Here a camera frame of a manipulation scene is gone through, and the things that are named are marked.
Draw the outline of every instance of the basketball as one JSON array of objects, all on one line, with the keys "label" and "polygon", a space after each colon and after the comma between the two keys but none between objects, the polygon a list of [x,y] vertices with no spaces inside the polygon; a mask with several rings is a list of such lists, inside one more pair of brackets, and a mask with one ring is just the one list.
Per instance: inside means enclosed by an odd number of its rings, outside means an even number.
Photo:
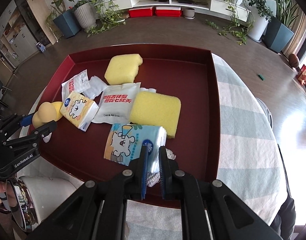
[{"label": "basketball", "polygon": [[289,64],[293,68],[297,68],[300,64],[299,58],[295,54],[289,55]]}]

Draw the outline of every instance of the red tray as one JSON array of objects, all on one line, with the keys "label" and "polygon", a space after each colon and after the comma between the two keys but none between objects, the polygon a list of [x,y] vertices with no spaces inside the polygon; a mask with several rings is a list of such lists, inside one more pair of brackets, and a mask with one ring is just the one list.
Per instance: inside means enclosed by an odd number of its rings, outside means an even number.
[{"label": "red tray", "polygon": [[[67,56],[47,85],[40,100],[61,101],[61,83],[87,69],[88,78],[96,75],[105,81],[110,59],[121,54],[139,53],[143,64],[135,82],[155,88],[158,93],[181,100],[181,113],[174,139],[166,147],[176,155],[180,169],[197,179],[216,179],[220,152],[220,104],[217,80],[209,50],[162,44],[130,44],[97,48]],[[41,142],[41,155],[73,176],[87,181],[106,181],[126,166],[103,158],[111,125],[91,123],[83,132],[64,117],[57,122],[50,142]],[[147,189],[145,203],[179,207],[165,202],[160,185]]]}]

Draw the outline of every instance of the white tv cabinet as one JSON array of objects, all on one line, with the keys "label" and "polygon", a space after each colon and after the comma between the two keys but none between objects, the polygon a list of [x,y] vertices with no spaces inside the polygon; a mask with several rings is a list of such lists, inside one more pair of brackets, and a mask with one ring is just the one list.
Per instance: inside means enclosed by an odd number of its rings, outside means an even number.
[{"label": "white tv cabinet", "polygon": [[[119,6],[120,10],[146,7],[146,6],[180,6],[180,7],[191,7],[194,8],[198,13],[211,14],[221,18],[229,19],[232,15],[232,11],[228,9],[228,3],[224,0],[193,0],[201,4],[187,4],[179,3],[178,0],[168,0],[159,2],[158,0],[113,0],[116,5]],[[237,18],[243,22],[247,21],[249,10],[245,7],[237,6]]]}]

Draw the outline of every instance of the hanging vine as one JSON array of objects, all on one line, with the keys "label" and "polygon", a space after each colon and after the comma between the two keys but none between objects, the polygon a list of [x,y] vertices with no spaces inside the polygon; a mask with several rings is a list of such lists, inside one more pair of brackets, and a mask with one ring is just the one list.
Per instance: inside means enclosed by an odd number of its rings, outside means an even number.
[{"label": "hanging vine", "polygon": [[118,10],[118,5],[116,5],[113,0],[90,0],[90,2],[94,4],[95,10],[100,16],[101,26],[97,25],[87,30],[87,37],[102,33],[120,24],[122,20],[121,13]]},{"label": "hanging vine", "polygon": [[[246,44],[246,39],[247,39],[246,35],[253,25],[253,15],[251,11],[248,9],[248,4],[247,4],[247,1],[249,0],[242,1],[243,6],[249,11],[249,18],[248,18],[249,20],[243,25],[240,24],[240,21],[238,19],[238,11],[237,11],[237,1],[238,0],[224,0],[224,1],[228,2],[229,4],[228,10],[232,12],[231,22],[229,23],[229,25],[224,27],[223,30],[219,32],[219,35],[226,37],[227,34],[230,33],[231,35],[238,38],[237,43],[239,45]],[[206,21],[206,23],[210,27],[214,28],[214,26],[210,24],[208,21]]]}]

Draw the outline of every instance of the plaid tablecloth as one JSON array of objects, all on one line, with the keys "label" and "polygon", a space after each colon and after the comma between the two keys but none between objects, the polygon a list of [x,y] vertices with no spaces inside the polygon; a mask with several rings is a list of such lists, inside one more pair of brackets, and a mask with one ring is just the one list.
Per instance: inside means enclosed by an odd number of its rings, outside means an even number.
[{"label": "plaid tablecloth", "polygon": [[[271,224],[287,197],[277,142],[263,110],[247,86],[222,58],[213,54],[213,61],[221,110],[217,178]],[[68,174],[43,158],[26,166],[19,175],[68,179]],[[68,180],[80,185],[71,176]],[[130,225],[129,240],[182,239],[180,210],[128,201],[126,220]]]}]

